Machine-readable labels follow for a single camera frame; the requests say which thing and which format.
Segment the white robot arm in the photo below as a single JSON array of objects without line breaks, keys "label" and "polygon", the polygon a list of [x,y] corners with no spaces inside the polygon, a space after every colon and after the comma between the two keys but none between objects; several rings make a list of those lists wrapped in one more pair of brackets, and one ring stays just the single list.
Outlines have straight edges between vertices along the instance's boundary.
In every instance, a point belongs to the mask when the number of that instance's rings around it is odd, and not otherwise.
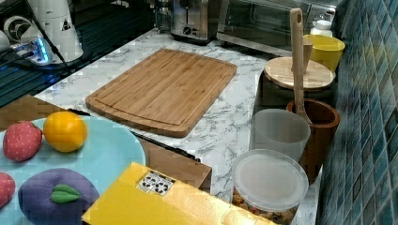
[{"label": "white robot arm", "polygon": [[47,38],[65,62],[77,60],[83,54],[69,12],[69,0],[27,0]]}]

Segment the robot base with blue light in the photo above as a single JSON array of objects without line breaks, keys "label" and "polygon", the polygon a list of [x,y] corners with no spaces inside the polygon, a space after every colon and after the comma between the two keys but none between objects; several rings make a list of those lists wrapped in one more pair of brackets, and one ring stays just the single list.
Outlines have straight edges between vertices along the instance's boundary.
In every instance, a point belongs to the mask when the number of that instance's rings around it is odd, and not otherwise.
[{"label": "robot base with blue light", "polygon": [[33,64],[45,69],[72,67],[90,54],[90,51],[79,41],[84,54],[77,60],[65,62],[42,28],[38,28],[34,21],[29,21],[22,16],[8,18],[4,23],[4,32],[11,40],[10,49],[18,56],[29,53],[26,57],[27,65]]}]

